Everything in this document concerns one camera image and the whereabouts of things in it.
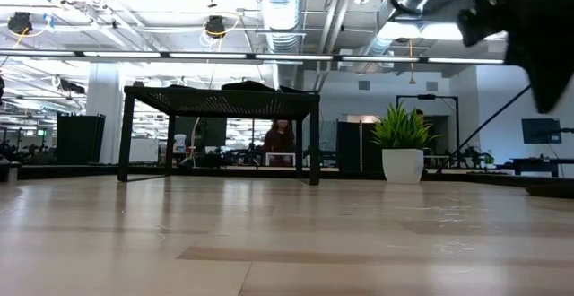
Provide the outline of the black aluminium table frame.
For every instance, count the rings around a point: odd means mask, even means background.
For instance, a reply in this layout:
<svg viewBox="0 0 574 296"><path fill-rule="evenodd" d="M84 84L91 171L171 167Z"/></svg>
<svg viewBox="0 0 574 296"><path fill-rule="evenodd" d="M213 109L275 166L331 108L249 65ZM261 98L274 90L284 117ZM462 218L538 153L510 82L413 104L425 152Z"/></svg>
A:
<svg viewBox="0 0 574 296"><path fill-rule="evenodd" d="M114 165L20 165L18 167L18 179L44 179L44 178L73 178L89 176L111 176L117 174ZM182 169L174 168L170 171L173 176L196 176L196 177L233 177L233 178L300 178L308 179L307 170L298 173L289 168L227 168L227 169ZM382 172L341 172L333 169L322 169L319 172L321 179L340 180L383 180ZM573 178L537 178L514 175L501 175L491 173L454 173L432 174L422 176L423 181L441 182L470 182L508 187L529 187L537 185L564 185L574 187Z"/></svg>

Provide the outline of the black background desk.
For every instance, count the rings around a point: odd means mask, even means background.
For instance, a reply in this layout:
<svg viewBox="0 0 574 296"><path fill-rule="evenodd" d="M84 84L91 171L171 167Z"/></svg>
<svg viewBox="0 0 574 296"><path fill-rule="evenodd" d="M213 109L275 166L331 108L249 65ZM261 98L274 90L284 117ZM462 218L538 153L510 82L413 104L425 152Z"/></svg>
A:
<svg viewBox="0 0 574 296"><path fill-rule="evenodd" d="M519 158L512 160L515 175L523 172L544 172L550 173L553 178L560 176L561 165L574 165L574 159L556 158Z"/></svg>

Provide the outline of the white ceiling light strip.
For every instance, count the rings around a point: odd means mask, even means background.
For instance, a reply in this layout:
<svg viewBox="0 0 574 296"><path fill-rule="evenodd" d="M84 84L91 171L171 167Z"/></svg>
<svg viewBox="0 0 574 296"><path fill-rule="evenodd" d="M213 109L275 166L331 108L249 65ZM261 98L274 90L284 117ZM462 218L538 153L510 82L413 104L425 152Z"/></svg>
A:
<svg viewBox="0 0 574 296"><path fill-rule="evenodd" d="M428 64L445 65L504 65L501 59L429 57Z"/></svg>
<svg viewBox="0 0 574 296"><path fill-rule="evenodd" d="M246 59L246 54L226 54L211 52L189 52L189 53L169 53L173 58L191 58L191 59Z"/></svg>
<svg viewBox="0 0 574 296"><path fill-rule="evenodd" d="M275 61L331 61L334 58L331 55L255 54L256 60Z"/></svg>
<svg viewBox="0 0 574 296"><path fill-rule="evenodd" d="M366 56L340 56L342 62L362 62L362 63L416 63L419 57L366 57Z"/></svg>
<svg viewBox="0 0 574 296"><path fill-rule="evenodd" d="M14 57L76 57L73 51L0 49L0 56Z"/></svg>
<svg viewBox="0 0 574 296"><path fill-rule="evenodd" d="M135 52L135 51L83 51L85 57L127 57L127 58L156 58L161 57L160 52Z"/></svg>

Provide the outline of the black wall monitor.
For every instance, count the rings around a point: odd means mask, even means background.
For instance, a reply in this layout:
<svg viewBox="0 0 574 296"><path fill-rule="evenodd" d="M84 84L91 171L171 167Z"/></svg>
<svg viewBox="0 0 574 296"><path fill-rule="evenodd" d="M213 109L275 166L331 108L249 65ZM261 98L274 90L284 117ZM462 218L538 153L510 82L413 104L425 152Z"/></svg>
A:
<svg viewBox="0 0 574 296"><path fill-rule="evenodd" d="M560 144L561 123L558 118L523 118L524 144Z"/></svg>

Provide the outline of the small grey bin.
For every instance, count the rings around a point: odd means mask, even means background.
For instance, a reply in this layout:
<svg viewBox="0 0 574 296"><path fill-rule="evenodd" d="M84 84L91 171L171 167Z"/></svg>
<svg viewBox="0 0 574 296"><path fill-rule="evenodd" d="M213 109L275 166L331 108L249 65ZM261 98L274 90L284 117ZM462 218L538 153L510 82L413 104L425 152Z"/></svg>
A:
<svg viewBox="0 0 574 296"><path fill-rule="evenodd" d="M18 179L19 169L22 165L19 162L0 161L0 183L11 183Z"/></svg>

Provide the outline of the black rectangular stand frame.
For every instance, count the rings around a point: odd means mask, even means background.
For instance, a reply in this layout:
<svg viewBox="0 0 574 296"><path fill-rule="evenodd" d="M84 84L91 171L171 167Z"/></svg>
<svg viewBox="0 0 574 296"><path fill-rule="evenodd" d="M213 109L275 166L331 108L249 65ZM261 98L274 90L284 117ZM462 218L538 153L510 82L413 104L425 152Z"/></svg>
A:
<svg viewBox="0 0 574 296"><path fill-rule="evenodd" d="M427 94L416 94L416 95L396 95L395 104L401 105L401 99L414 99L414 100L441 100L445 105L449 106L455 112L455 138L456 138L456 148L449 155L444 155L442 159L444 162L449 163L455 157L460 155L458 151L458 146L461 144L460 139L460 112L459 112L459 98L457 96L450 95L436 95L432 93Z"/></svg>

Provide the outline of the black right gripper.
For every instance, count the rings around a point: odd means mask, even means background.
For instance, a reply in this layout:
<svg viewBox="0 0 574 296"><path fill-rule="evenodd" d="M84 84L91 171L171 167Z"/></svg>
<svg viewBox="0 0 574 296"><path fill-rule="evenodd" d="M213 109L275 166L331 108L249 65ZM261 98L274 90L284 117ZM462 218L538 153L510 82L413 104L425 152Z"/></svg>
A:
<svg viewBox="0 0 574 296"><path fill-rule="evenodd" d="M465 47L503 31L505 18L492 12L498 0L473 0L460 11L457 27ZM509 31L509 55L528 76L535 106L550 113L574 77L574 0L513 0L516 25Z"/></svg>

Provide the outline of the white board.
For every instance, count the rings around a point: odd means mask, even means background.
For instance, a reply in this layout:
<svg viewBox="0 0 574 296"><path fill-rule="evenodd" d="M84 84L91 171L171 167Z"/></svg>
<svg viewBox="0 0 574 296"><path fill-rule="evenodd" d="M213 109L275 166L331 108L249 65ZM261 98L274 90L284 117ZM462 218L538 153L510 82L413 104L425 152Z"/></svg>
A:
<svg viewBox="0 0 574 296"><path fill-rule="evenodd" d="M133 138L131 140L130 162L157 162L159 140L151 138Z"/></svg>

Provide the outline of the white building column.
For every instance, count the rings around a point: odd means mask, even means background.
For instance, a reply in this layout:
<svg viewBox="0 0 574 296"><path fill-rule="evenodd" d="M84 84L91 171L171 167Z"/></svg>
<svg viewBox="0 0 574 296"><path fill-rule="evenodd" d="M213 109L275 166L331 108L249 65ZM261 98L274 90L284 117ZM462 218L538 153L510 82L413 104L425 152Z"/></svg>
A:
<svg viewBox="0 0 574 296"><path fill-rule="evenodd" d="M105 117L100 163L117 164L123 113L124 82L119 64L91 63L87 91L87 115Z"/></svg>

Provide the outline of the green plant in white pot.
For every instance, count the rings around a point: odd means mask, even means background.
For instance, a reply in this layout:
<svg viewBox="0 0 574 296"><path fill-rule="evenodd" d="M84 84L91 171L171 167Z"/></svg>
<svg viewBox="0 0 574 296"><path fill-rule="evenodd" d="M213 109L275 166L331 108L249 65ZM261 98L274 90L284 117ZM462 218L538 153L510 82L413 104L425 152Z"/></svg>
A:
<svg viewBox="0 0 574 296"><path fill-rule="evenodd" d="M371 142L381 151L382 169L388 184L415 185L421 181L424 149L439 135L432 135L431 124L406 110L400 103L389 104L371 129Z"/></svg>

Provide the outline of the black perforated metal shelf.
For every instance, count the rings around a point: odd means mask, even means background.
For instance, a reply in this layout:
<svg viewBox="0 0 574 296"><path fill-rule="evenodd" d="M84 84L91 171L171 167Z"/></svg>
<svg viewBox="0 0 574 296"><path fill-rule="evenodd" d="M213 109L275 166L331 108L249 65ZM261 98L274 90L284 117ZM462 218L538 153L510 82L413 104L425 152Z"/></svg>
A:
<svg viewBox="0 0 574 296"><path fill-rule="evenodd" d="M320 180L319 103L313 92L206 90L170 86L153 88L126 86L124 114L119 148L117 180L129 180L129 155L133 131L135 102L159 110L169 117L167 166L172 169L173 140L178 117L284 119L296 123L296 136L302 138L302 122L309 119L309 184Z"/></svg>

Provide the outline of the black folding partition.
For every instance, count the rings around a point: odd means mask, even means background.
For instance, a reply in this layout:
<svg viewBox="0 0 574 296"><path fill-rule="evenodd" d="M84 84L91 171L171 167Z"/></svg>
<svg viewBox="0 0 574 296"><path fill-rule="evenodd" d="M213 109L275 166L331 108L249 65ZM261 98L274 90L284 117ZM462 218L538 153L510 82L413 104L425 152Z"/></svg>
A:
<svg viewBox="0 0 574 296"><path fill-rule="evenodd" d="M177 117L175 144L183 141L189 162L196 167L217 167L226 141L226 118Z"/></svg>
<svg viewBox="0 0 574 296"><path fill-rule="evenodd" d="M338 122L337 167L341 172L381 172L382 153L374 143L374 123Z"/></svg>
<svg viewBox="0 0 574 296"><path fill-rule="evenodd" d="M105 116L57 116L55 156L62 165L87 165L100 162Z"/></svg>

